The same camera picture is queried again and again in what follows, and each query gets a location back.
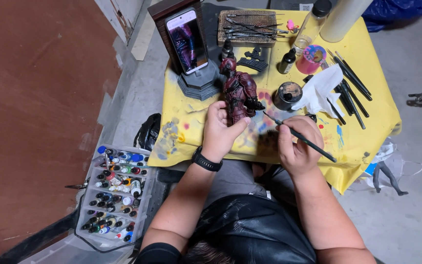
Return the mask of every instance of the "qr code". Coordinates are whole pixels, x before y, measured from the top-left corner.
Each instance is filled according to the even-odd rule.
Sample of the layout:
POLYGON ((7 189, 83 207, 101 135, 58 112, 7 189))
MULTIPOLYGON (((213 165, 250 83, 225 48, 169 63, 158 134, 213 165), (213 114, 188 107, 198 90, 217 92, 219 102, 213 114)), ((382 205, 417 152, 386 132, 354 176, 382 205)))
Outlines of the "qr code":
POLYGON ((299 4, 299 10, 300 11, 310 11, 312 10, 312 7, 314 4, 299 4))

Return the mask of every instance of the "smartphone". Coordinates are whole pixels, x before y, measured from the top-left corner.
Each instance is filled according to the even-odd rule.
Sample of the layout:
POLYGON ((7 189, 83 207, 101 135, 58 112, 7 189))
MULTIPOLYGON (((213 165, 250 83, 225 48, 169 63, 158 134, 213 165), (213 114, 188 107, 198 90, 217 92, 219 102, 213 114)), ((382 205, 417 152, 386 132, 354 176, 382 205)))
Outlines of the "smartphone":
POLYGON ((168 17, 166 27, 186 75, 208 66, 208 57, 194 8, 168 17))

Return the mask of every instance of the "plastic organizer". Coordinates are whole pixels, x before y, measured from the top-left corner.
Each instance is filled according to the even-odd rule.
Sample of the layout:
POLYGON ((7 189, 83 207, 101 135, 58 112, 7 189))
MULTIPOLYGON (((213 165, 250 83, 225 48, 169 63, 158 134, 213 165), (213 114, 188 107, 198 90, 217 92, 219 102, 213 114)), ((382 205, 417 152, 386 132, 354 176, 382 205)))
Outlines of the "plastic organizer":
MULTIPOLYGON (((131 154, 142 154, 143 157, 149 157, 150 154, 149 151, 136 147, 118 147, 105 144, 101 146, 105 146, 107 149, 121 150, 131 154)), ((88 172, 90 180, 82 200, 76 234, 86 239, 98 249, 109 250, 113 247, 120 247, 133 243, 141 237, 144 228, 144 220, 147 218, 146 211, 151 198, 152 187, 157 176, 157 168, 147 166, 147 163, 143 160, 143 164, 141 166, 131 166, 134 166, 135 168, 139 167, 140 171, 143 173, 145 171, 145 174, 111 171, 111 166, 109 166, 109 168, 105 168, 99 165, 98 161, 100 158, 98 157, 102 156, 105 156, 105 154, 96 152, 94 158, 92 159, 93 161, 88 172), (103 173, 104 171, 114 173, 115 178, 112 180, 97 178, 98 175, 108 174, 108 172, 103 173), (114 190, 114 188, 111 188, 111 186, 126 186, 126 184, 114 185, 112 182, 118 184, 119 181, 121 182, 127 178, 132 179, 132 181, 138 180, 140 182, 139 185, 141 186, 142 191, 139 196, 135 197, 131 192, 124 192, 123 189, 114 190), (105 183, 108 183, 108 187, 99 187, 100 183, 104 183, 104 186, 106 185, 105 183), (121 202, 113 201, 113 197, 116 197, 116 195, 122 197, 121 202), (103 201, 102 199, 104 199, 105 204, 102 207, 99 207, 98 205, 101 201, 103 201), (106 207, 106 204, 109 203, 112 203, 112 206, 106 207), (126 208, 128 208, 130 212, 124 213, 123 210, 126 208), (130 216, 132 209, 136 211, 136 215, 134 216, 130 216)))

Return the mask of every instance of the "right hand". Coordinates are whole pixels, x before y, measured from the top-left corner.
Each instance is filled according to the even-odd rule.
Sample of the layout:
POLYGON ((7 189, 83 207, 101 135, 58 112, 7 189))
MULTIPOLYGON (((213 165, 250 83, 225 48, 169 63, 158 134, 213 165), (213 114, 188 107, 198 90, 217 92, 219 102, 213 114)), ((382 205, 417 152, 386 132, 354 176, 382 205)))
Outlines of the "right hand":
POLYGON ((303 177, 308 173, 318 169, 317 162, 322 156, 312 147, 302 142, 300 139, 293 143, 290 129, 302 134, 309 141, 324 148, 322 134, 317 124, 306 116, 294 116, 283 121, 278 126, 278 153, 281 165, 286 169, 291 177, 303 177))

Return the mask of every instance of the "floor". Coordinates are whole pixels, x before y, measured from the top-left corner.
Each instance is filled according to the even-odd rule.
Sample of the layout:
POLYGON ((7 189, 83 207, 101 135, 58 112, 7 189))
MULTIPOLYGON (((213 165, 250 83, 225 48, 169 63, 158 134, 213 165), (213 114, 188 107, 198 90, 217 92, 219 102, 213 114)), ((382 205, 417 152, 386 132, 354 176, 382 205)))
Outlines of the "floor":
MULTIPOLYGON (((206 0, 218 5, 265 8, 266 1, 206 0)), ((422 163, 422 108, 407 105, 409 93, 422 92, 422 17, 402 27, 370 34, 385 78, 403 120, 400 135, 393 138, 403 159, 422 163)), ((141 123, 160 113, 164 70, 169 56, 157 30, 149 50, 133 77, 114 144, 132 145, 141 123)), ((387 264, 422 263, 422 172, 402 177, 400 187, 409 191, 399 197, 392 188, 335 193, 355 223, 371 252, 387 264)))

